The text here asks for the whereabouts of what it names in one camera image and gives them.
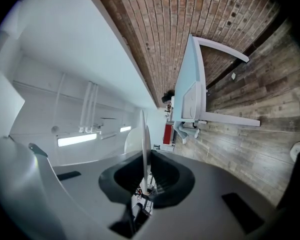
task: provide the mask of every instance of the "white table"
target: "white table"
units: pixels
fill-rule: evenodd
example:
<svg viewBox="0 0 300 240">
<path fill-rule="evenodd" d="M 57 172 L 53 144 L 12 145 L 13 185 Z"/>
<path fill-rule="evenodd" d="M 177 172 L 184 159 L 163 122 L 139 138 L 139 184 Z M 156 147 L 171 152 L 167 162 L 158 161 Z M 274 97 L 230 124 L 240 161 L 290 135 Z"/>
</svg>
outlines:
<svg viewBox="0 0 300 240">
<path fill-rule="evenodd" d="M 213 121 L 246 126 L 260 126 L 259 120 L 206 111 L 206 76 L 200 45 L 231 54 L 244 62 L 249 58 L 218 42 L 189 34 L 179 76 L 175 84 L 172 119 L 181 122 Z"/>
</svg>

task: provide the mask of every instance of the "red object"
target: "red object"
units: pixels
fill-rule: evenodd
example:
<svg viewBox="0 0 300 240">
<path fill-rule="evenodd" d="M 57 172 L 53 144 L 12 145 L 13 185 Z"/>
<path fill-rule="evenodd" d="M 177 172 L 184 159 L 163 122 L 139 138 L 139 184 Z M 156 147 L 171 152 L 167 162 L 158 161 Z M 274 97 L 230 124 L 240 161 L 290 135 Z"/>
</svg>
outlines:
<svg viewBox="0 0 300 240">
<path fill-rule="evenodd" d="M 171 133 L 173 131 L 173 126 L 171 124 L 166 124 L 163 135 L 163 144 L 170 145 Z"/>
</svg>

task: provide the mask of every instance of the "white pipe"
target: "white pipe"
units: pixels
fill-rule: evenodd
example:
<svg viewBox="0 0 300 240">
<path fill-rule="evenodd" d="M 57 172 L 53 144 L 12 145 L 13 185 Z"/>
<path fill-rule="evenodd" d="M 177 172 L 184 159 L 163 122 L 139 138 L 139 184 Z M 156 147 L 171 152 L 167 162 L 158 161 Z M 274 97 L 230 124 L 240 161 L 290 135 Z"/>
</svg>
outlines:
<svg viewBox="0 0 300 240">
<path fill-rule="evenodd" d="M 85 95 L 84 95 L 84 100 L 83 100 L 83 105 L 82 105 L 82 112 L 81 112 L 81 117 L 80 117 L 80 125 L 79 125 L 79 132 L 83 133 L 84 132 L 84 119 L 85 119 L 85 115 L 86 115 L 86 108 L 87 108 L 87 102 L 88 102 L 88 97 L 89 97 L 89 93 L 90 93 L 90 89 L 91 89 L 91 85 L 92 82 L 89 81 L 87 87 L 86 87 L 86 91 L 85 91 Z"/>
<path fill-rule="evenodd" d="M 87 116 L 86 116 L 85 124 L 84 124 L 85 125 L 85 132 L 86 133 L 91 133 L 91 130 L 89 129 L 88 124 L 90 122 L 92 101 L 94 99 L 94 94 L 96 92 L 96 87 L 97 87 L 97 85 L 93 84 L 93 89 L 92 89 L 92 92 L 91 92 L 91 95 L 90 95 L 90 98 L 89 98 L 88 112 L 87 112 Z"/>
<path fill-rule="evenodd" d="M 59 96 L 60 96 L 61 88 L 62 88 L 62 85 L 64 84 L 65 76 L 66 76 L 66 73 L 63 73 L 61 81 L 59 83 L 58 91 L 56 93 L 56 99 L 55 99 L 55 103 L 54 103 L 54 110 L 53 110 L 53 117 L 52 117 L 52 127 L 54 127 L 55 123 L 56 123 L 57 106 L 58 106 L 58 102 L 59 102 Z"/>
<path fill-rule="evenodd" d="M 96 132 L 93 132 L 93 127 L 94 127 L 94 121 L 95 121 L 95 112 L 96 112 L 98 90 L 99 90 L 99 85 L 96 84 L 95 94 L 94 94 L 94 101 L 93 101 L 93 111 L 92 111 L 92 118 L 91 118 L 90 133 L 96 133 Z"/>
</svg>

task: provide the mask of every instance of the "wooden floor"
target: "wooden floor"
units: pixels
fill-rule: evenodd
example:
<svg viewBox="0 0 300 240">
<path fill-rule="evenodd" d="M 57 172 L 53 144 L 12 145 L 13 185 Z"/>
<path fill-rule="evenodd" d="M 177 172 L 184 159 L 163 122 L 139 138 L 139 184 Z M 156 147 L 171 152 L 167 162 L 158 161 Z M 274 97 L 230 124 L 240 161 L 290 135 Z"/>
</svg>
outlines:
<svg viewBox="0 0 300 240">
<path fill-rule="evenodd" d="M 221 167 L 274 205 L 293 168 L 290 148 L 300 141 L 300 49 L 285 22 L 251 56 L 250 62 L 209 89 L 207 111 L 261 121 L 260 127 L 208 122 L 197 139 L 175 153 Z"/>
</svg>

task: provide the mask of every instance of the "fluorescent light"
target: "fluorescent light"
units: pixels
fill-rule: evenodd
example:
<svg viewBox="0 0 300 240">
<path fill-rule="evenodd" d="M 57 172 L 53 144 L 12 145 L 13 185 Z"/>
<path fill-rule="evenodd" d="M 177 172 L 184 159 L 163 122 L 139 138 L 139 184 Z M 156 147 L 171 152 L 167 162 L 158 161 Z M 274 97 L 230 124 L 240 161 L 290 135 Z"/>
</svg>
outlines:
<svg viewBox="0 0 300 240">
<path fill-rule="evenodd" d="M 131 126 L 120 128 L 120 133 L 131 130 Z"/>
<path fill-rule="evenodd" d="M 75 137 L 69 137 L 69 138 L 58 138 L 58 147 L 77 144 L 77 143 L 80 143 L 80 142 L 92 141 L 92 140 L 95 140 L 96 138 L 97 138 L 96 133 L 81 135 L 81 136 L 75 136 Z"/>
</svg>

